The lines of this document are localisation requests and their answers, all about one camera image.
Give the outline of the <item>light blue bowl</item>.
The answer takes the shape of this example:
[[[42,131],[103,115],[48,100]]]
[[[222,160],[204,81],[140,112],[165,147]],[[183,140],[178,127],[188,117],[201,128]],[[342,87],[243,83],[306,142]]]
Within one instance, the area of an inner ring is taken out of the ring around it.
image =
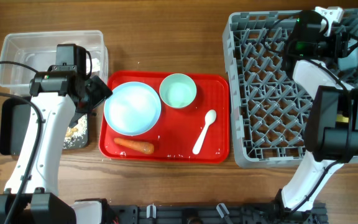
[[[353,50],[347,57],[338,58],[338,68],[340,71],[355,69],[358,67],[358,47]]]

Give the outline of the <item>yellow cup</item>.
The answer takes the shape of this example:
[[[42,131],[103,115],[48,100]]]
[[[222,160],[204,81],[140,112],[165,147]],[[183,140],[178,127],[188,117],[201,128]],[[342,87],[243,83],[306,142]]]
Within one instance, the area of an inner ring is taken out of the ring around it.
[[[344,116],[343,114],[337,114],[336,116],[336,122],[338,123],[348,123],[349,122],[349,118]]]

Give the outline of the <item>mint green bowl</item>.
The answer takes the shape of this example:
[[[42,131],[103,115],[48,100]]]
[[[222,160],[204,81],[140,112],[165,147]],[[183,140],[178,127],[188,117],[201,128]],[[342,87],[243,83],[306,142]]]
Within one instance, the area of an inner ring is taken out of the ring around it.
[[[192,78],[182,73],[168,75],[160,84],[162,101],[171,108],[182,109],[196,98],[197,87]]]

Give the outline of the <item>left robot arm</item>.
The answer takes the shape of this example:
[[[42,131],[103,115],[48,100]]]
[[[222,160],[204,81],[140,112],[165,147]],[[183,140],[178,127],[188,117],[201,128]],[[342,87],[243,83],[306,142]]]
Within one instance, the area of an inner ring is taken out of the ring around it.
[[[67,128],[112,91],[98,76],[39,72],[30,82],[30,117],[16,167],[0,194],[0,223],[111,223],[105,199],[68,205],[58,197],[58,168]]]

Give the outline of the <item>rice and peanuts pile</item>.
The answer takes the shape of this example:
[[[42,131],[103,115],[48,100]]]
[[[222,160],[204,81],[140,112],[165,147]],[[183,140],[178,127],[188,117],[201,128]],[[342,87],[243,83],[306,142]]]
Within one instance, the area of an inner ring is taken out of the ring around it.
[[[83,148],[88,143],[88,116],[83,115],[76,126],[68,128],[63,142],[63,149]]]

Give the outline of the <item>white tissue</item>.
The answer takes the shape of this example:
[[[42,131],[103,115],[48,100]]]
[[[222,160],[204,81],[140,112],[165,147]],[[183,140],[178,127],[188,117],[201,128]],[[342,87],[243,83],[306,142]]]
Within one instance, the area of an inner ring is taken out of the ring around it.
[[[92,58],[86,60],[86,72],[95,75],[100,72],[101,62],[98,58]]]

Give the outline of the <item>white plastic spoon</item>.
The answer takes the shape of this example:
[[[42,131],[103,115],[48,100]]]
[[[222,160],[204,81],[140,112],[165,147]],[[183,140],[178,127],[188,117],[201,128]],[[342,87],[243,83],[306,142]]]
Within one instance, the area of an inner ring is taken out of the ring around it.
[[[193,146],[192,153],[198,155],[201,151],[204,139],[206,137],[206,133],[208,132],[208,128],[212,125],[216,120],[217,114],[215,110],[209,110],[204,117],[204,127],[201,130],[199,137],[197,138],[195,145]]]

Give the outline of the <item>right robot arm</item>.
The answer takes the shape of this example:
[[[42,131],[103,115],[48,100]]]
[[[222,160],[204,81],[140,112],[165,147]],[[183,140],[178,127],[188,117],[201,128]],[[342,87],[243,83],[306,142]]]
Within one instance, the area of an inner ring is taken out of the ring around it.
[[[311,210],[331,176],[358,156],[358,89],[313,58],[321,39],[321,32],[293,31],[284,51],[293,62],[292,79],[313,99],[303,133],[305,155],[278,195],[287,215]]]

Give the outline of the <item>orange carrot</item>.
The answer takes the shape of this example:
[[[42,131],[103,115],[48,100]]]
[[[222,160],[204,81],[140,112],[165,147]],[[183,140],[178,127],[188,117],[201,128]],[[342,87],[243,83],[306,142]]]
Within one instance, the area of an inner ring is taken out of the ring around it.
[[[152,143],[145,141],[133,141],[123,138],[114,138],[114,142],[120,146],[141,152],[143,154],[153,154],[155,149]]]

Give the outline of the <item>light blue plate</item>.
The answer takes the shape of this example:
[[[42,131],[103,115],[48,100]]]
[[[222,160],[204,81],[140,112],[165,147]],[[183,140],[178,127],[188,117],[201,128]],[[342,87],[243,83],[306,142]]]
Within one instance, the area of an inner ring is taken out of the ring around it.
[[[161,111],[157,92],[142,82],[126,82],[115,87],[104,104],[108,126],[125,136],[138,136],[151,130]]]

